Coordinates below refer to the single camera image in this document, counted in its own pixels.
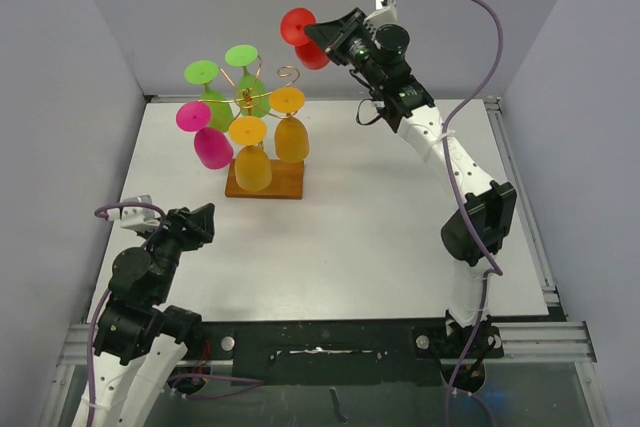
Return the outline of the red wine glass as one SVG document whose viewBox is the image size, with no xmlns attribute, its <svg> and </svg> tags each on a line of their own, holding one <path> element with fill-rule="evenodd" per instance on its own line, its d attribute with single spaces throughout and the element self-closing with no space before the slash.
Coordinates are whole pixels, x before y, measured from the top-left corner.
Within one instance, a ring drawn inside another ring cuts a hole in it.
<svg viewBox="0 0 640 427">
<path fill-rule="evenodd" d="M 294 47 L 296 56 L 309 70 L 320 70 L 329 63 L 326 53 L 306 34 L 304 28 L 316 23 L 314 14 L 304 8 L 296 7 L 288 11 L 281 19 L 280 34 L 283 40 Z"/>
</svg>

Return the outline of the magenta wine glass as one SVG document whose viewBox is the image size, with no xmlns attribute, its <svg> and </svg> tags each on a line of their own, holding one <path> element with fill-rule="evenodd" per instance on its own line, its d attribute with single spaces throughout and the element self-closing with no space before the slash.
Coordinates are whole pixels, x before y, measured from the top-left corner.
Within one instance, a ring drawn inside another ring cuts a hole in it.
<svg viewBox="0 0 640 427">
<path fill-rule="evenodd" d="M 224 133 L 210 127 L 213 112 L 204 101 L 183 104 L 176 113 L 176 125 L 185 132 L 194 133 L 194 150 L 200 162 L 208 169 L 227 167 L 234 156 L 233 148 Z"/>
</svg>

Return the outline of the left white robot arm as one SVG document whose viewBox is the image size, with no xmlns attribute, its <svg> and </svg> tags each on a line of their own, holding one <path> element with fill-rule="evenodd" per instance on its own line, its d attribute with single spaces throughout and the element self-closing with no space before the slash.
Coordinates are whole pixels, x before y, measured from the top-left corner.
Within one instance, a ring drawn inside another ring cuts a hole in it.
<svg viewBox="0 0 640 427">
<path fill-rule="evenodd" d="M 182 358 L 205 346 L 201 315 L 168 304 L 183 253 L 211 243 L 215 207 L 163 211 L 146 198 L 97 208 L 142 244 L 120 252 L 94 310 L 86 347 L 87 383 L 76 426 L 141 426 Z"/>
</svg>

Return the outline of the green wine glass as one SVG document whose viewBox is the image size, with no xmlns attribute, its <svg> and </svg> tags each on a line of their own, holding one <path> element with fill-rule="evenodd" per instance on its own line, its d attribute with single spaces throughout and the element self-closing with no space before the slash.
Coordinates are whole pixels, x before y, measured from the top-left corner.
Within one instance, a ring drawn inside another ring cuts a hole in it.
<svg viewBox="0 0 640 427">
<path fill-rule="evenodd" d="M 242 116 L 262 118 L 270 111 L 267 89 L 260 79 L 262 60 L 258 49 L 249 44 L 238 44 L 225 54 L 225 61 L 242 69 L 236 83 L 236 105 Z"/>
<path fill-rule="evenodd" d="M 184 77 L 187 82 L 203 87 L 200 99 L 204 100 L 211 110 L 208 126 L 226 133 L 234 120 L 234 114 L 226 97 L 211 87 L 220 73 L 217 63 L 202 59 L 190 63 L 184 70 Z"/>
</svg>

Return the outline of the orange wine glass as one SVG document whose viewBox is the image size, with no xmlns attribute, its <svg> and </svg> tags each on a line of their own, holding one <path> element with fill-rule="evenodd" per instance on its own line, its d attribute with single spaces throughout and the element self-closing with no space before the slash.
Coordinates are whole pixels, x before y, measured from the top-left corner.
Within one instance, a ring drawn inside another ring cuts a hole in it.
<svg viewBox="0 0 640 427">
<path fill-rule="evenodd" d="M 241 146 L 234 163 L 236 182 L 246 192 L 262 191 L 272 181 L 270 159 L 263 146 L 266 135 L 266 123 L 255 116 L 239 117 L 229 127 L 231 140 Z"/>
<path fill-rule="evenodd" d="M 305 102 L 304 93 L 292 86 L 279 88 L 269 96 L 271 109 L 283 114 L 274 133 L 275 152 L 283 162 L 303 162 L 309 155 L 307 129 L 296 117 Z"/>
</svg>

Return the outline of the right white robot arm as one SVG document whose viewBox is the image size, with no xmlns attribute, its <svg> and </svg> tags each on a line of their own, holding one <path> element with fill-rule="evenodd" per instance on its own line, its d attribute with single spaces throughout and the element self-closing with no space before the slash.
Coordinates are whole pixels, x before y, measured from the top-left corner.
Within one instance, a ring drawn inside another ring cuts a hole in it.
<svg viewBox="0 0 640 427">
<path fill-rule="evenodd" d="M 453 259 L 454 283 L 445 331 L 448 349 L 469 355 L 481 343 L 479 325 L 488 312 L 489 281 L 501 272 L 497 253 L 511 230 L 517 193 L 487 174 L 442 117 L 435 100 L 405 59 L 410 42 L 387 9 L 366 16 L 360 9 L 330 22 L 300 27 L 328 59 L 348 67 L 365 86 L 383 119 L 451 188 L 456 211 L 442 226 Z"/>
</svg>

